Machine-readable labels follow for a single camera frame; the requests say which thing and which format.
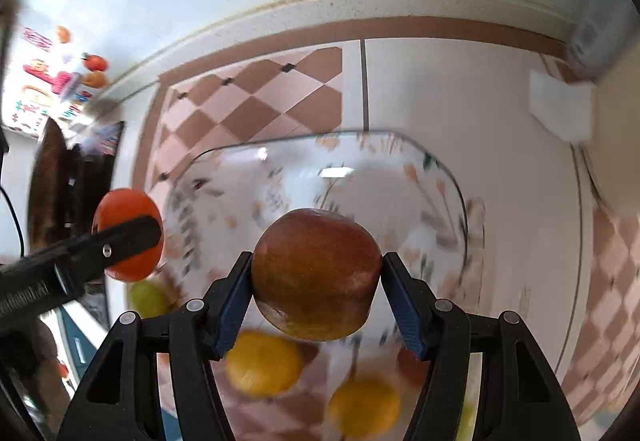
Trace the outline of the checkered brown counter mat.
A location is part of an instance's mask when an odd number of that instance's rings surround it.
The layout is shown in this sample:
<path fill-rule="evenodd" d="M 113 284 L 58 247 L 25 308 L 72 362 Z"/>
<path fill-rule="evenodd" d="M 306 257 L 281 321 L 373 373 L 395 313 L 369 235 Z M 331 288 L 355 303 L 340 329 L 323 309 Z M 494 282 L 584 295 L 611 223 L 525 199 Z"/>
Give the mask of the checkered brown counter mat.
<path fill-rule="evenodd" d="M 446 296 L 518 309 L 578 424 L 606 428 L 639 380 L 639 220 L 602 200 L 591 139 L 530 114 L 531 71 L 596 97 L 562 42 L 485 22 L 392 16 L 228 46 L 160 74 L 134 184 L 164 206 L 211 150 L 376 131 L 423 146 L 468 209 L 468 265 Z"/>

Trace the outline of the yellow citrus fruit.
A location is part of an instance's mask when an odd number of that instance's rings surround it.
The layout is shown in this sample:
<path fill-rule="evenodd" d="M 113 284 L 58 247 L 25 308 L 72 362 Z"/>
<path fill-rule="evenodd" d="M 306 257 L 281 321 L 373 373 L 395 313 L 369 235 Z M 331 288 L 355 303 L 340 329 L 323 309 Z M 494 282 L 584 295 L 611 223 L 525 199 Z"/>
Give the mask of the yellow citrus fruit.
<path fill-rule="evenodd" d="M 401 398 L 385 379 L 374 376 L 344 381 L 329 399 L 328 414 L 346 438 L 367 439 L 392 429 Z"/>
<path fill-rule="evenodd" d="M 305 366 L 297 343 L 260 331 L 241 331 L 224 357 L 231 385 L 252 398 L 273 398 L 289 391 Z"/>

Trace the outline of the bright orange tangerine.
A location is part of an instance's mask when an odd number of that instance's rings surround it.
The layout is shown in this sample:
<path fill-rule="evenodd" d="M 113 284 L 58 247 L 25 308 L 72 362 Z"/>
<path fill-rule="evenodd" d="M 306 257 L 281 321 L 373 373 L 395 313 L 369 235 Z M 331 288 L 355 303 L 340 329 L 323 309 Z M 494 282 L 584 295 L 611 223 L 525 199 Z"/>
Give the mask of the bright orange tangerine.
<path fill-rule="evenodd" d="M 116 189 L 108 192 L 96 207 L 92 234 L 126 223 L 113 245 L 105 273 L 120 282 L 138 282 L 156 268 L 164 247 L 164 228 L 160 211 L 144 192 Z"/>

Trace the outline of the patterned ceramic fruit plate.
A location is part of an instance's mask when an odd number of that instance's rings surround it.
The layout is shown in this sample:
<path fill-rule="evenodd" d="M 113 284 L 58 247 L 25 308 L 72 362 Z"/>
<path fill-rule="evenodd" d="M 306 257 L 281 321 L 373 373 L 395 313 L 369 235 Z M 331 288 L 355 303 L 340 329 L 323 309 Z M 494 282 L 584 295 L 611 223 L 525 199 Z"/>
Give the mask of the patterned ceramic fruit plate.
<path fill-rule="evenodd" d="M 452 295 L 468 263 L 468 209 L 437 158 L 391 132 L 337 132 L 211 150 L 166 193 L 164 265 L 183 300 L 202 297 L 244 251 L 258 257 L 258 296 L 242 324 L 284 346 L 262 362 L 277 395 L 236 389 L 213 365 L 240 440 L 337 440 L 334 391 L 349 377 L 386 381 L 381 440 L 408 427 L 424 383 L 372 267 L 397 253 L 409 273 Z"/>

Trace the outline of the black wok pan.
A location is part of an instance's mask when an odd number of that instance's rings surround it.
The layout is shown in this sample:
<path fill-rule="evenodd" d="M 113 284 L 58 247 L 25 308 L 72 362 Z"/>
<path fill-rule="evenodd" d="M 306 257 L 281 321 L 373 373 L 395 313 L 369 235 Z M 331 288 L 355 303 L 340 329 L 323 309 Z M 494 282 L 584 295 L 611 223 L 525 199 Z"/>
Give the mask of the black wok pan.
<path fill-rule="evenodd" d="M 79 146 L 67 147 L 55 120 L 47 118 L 38 141 L 27 206 L 31 253 L 85 232 L 81 222 Z"/>

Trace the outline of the dark orange rough orange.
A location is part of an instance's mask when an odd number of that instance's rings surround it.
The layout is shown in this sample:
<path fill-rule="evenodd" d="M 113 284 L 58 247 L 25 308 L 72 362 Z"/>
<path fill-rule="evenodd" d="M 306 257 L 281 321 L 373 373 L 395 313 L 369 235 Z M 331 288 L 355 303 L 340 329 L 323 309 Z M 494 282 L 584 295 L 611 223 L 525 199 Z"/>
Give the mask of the dark orange rough orange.
<path fill-rule="evenodd" d="M 396 357 L 396 367 L 408 385 L 422 388 L 427 380 L 430 362 L 419 360 L 408 348 L 401 347 Z"/>

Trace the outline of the white folded paper towel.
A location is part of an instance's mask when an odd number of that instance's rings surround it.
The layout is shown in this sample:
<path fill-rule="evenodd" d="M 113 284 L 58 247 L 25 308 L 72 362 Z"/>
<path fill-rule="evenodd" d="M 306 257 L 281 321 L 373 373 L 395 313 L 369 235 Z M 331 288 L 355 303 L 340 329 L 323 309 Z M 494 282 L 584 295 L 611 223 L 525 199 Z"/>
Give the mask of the white folded paper towel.
<path fill-rule="evenodd" d="M 529 74 L 528 107 L 544 128 L 570 144 L 592 137 L 593 86 L 567 84 L 543 72 Z"/>

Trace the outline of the green apple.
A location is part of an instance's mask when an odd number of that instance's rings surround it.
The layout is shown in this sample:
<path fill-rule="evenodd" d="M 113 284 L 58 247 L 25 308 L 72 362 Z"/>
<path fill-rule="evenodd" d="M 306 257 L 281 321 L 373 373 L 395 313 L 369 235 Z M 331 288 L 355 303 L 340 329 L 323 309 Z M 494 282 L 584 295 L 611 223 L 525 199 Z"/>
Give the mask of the green apple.
<path fill-rule="evenodd" d="M 473 439 L 476 413 L 477 406 L 470 401 L 465 401 L 462 407 L 456 441 L 471 441 Z"/>
<path fill-rule="evenodd" d="M 142 319 L 159 317 L 169 312 L 171 303 L 160 285 L 147 279 L 132 283 L 127 288 L 129 308 Z"/>

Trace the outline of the brown-red round fruit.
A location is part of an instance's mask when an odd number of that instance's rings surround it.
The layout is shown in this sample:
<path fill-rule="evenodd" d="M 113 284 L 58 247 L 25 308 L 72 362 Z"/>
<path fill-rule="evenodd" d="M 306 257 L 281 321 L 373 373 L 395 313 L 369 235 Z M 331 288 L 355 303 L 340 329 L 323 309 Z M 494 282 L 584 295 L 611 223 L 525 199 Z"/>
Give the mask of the brown-red round fruit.
<path fill-rule="evenodd" d="M 381 265 L 378 243 L 357 222 L 327 210 L 291 210 L 255 246 L 254 299 L 285 334 L 341 339 L 366 323 Z"/>

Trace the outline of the colourful wall stickers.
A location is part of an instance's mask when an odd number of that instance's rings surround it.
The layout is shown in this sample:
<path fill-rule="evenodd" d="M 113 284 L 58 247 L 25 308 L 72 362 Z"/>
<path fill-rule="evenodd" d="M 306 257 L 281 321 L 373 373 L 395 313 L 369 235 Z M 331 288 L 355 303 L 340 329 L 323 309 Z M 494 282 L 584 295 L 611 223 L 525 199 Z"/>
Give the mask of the colourful wall stickers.
<path fill-rule="evenodd" d="M 64 26 L 21 25 L 9 46 L 2 83 L 4 127 L 38 138 L 54 120 L 70 138 L 90 123 L 87 105 L 108 87 L 110 62 L 83 52 Z"/>

